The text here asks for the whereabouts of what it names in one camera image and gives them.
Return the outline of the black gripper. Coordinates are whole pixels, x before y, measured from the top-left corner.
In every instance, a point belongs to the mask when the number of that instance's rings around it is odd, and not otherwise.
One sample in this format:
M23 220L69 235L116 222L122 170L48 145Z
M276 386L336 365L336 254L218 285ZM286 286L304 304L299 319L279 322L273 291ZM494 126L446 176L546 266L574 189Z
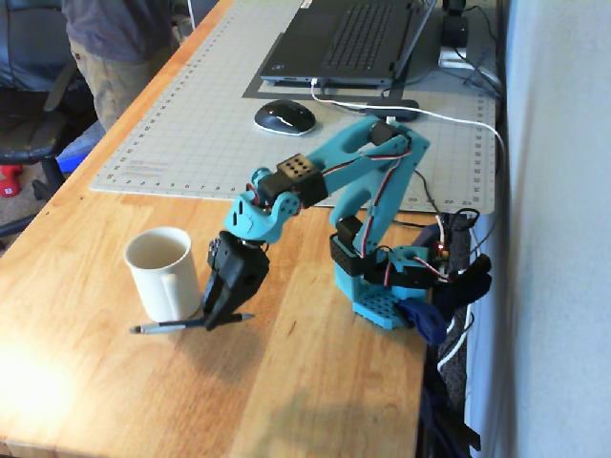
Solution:
M200 302L205 329L245 321L237 309L257 293L269 271L263 245L221 231L209 243L207 263L210 275Z

